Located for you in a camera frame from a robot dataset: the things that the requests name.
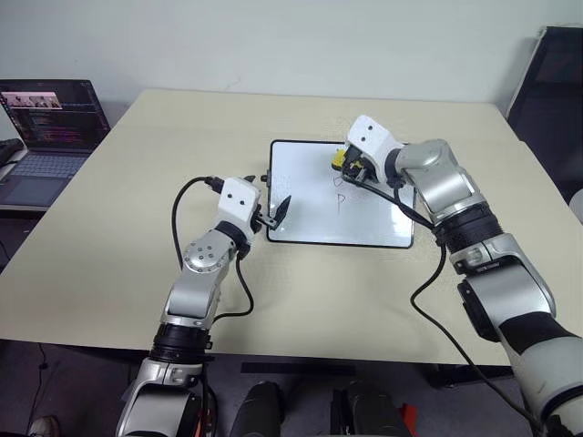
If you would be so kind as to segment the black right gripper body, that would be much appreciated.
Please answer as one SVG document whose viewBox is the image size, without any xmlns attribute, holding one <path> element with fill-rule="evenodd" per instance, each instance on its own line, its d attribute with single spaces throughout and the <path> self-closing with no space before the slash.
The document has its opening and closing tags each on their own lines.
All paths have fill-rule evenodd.
<svg viewBox="0 0 583 437">
<path fill-rule="evenodd" d="M 360 182 L 379 182 L 373 163 L 365 158 L 363 152 L 355 146 L 350 146 L 344 154 L 344 168 L 351 168 L 353 178 Z"/>
</svg>

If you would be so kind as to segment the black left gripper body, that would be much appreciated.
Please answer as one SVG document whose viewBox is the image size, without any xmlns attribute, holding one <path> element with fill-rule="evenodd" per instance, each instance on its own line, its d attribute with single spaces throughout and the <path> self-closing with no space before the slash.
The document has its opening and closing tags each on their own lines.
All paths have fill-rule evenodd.
<svg viewBox="0 0 583 437">
<path fill-rule="evenodd" d="M 254 226 L 265 226 L 268 229 L 276 229 L 277 228 L 277 220 L 275 218 L 271 218 L 269 215 L 265 215 L 261 212 L 261 205 L 258 205 L 254 210 L 252 216 L 252 223 Z"/>
</svg>

